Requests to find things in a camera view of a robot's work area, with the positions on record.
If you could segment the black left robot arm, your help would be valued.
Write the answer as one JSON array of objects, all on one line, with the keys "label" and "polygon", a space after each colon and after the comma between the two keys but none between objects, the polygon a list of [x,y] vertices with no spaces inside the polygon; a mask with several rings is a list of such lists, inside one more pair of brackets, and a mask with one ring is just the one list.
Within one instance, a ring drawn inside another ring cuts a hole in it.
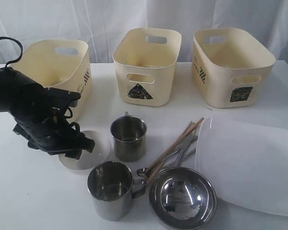
[{"label": "black left robot arm", "polygon": [[83,150],[94,148],[94,141],[80,132],[77,123],[69,124],[64,115],[80,97],[77,92],[46,89],[16,70],[0,68],[0,113],[14,117],[13,131],[27,139],[31,149],[79,159]]}]

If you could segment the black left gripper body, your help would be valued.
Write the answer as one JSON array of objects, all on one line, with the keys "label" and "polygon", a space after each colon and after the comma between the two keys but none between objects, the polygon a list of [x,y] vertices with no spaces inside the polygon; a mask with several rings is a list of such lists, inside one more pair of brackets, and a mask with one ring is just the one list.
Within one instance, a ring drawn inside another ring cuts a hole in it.
[{"label": "black left gripper body", "polygon": [[76,122],[68,123],[72,118],[71,108],[65,113],[50,108],[38,115],[38,110],[28,106],[15,105],[12,116],[16,121],[13,132],[28,141],[28,147],[41,150],[49,155],[59,155],[64,149],[79,149],[76,145],[80,126]]}]

